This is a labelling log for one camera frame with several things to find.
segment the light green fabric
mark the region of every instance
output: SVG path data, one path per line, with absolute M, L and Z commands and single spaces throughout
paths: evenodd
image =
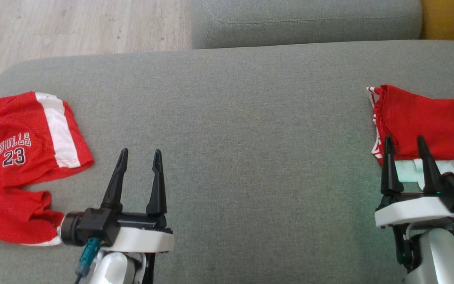
M 29 189 L 62 212 L 100 204 L 124 147 L 124 210 L 144 211 L 162 150 L 176 246 L 157 257 L 156 284 L 399 284 L 393 234 L 374 223 L 365 87 L 384 83 L 454 98 L 454 42 L 36 60 L 0 76 L 0 97 L 46 92 L 74 111 L 95 165 Z M 80 254 L 0 241 L 0 283 L 72 283 Z
M 420 0 L 192 0 L 195 49 L 418 39 Z

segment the gray fabric surface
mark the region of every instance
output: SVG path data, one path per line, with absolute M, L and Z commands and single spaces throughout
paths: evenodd
M 378 41 L 21 63 L 0 97 L 69 102 L 96 164 L 48 189 L 63 212 L 97 206 L 128 147 L 126 211 L 144 211 L 162 150 L 175 251 L 156 283 L 400 283 L 375 227 L 380 166 L 366 86 L 454 98 L 454 42 Z M 0 283 L 72 283 L 80 248 L 0 241 Z
M 418 39 L 420 0 L 192 0 L 195 49 Z

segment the folded red garment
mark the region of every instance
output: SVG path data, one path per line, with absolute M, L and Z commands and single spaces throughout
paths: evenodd
M 81 172 L 94 163 L 73 112 L 54 95 L 27 92 L 0 99 L 0 239 L 56 245 L 62 212 L 49 192 L 25 185 Z
M 390 85 L 369 88 L 378 139 L 373 154 L 382 161 L 390 134 L 396 160 L 418 158 L 416 139 L 423 135 L 436 160 L 454 160 L 454 99 L 429 99 Z

